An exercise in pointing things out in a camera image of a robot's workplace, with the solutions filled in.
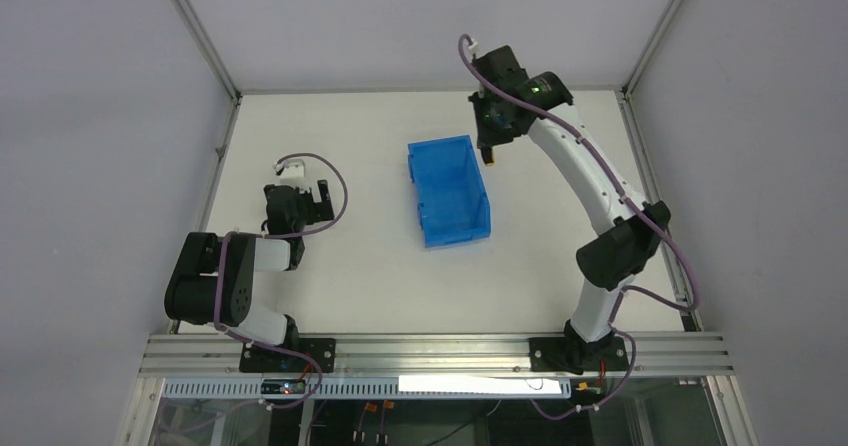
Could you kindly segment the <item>yellow black screwdriver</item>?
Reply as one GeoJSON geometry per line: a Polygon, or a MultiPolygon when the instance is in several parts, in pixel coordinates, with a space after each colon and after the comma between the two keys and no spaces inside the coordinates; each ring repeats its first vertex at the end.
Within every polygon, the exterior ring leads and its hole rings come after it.
{"type": "Polygon", "coordinates": [[[483,160],[486,166],[493,166],[495,164],[494,151],[492,147],[482,147],[480,149],[481,159],[483,160]]]}

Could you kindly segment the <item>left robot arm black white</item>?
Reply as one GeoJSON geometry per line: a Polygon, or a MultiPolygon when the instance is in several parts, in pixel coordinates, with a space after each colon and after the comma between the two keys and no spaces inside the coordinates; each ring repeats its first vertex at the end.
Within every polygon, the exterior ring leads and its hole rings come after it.
{"type": "Polygon", "coordinates": [[[305,253],[298,234],[309,225],[335,219],[328,183],[317,182],[320,199],[310,188],[267,185],[266,222],[271,239],[235,233],[230,240],[211,232],[191,232],[178,256],[164,296],[171,320],[194,325],[220,325],[249,340],[298,350],[294,318],[254,298],[257,272],[293,271],[305,253]],[[286,234],[297,236],[286,239],[286,234]]]}

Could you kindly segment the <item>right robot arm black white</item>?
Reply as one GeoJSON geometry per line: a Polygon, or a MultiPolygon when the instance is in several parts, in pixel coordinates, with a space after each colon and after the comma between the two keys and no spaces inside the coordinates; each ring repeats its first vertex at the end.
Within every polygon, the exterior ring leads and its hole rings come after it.
{"type": "Polygon", "coordinates": [[[596,233],[576,252],[584,278],[578,305],[561,337],[541,350],[544,368],[581,374],[623,358],[624,346],[610,324],[624,288],[658,251],[669,208],[626,185],[594,144],[573,95],[556,74],[530,76],[508,46],[479,56],[475,42],[464,38],[459,49],[479,81],[469,101],[482,161],[493,165],[495,147],[529,137],[577,195],[596,233]]]}

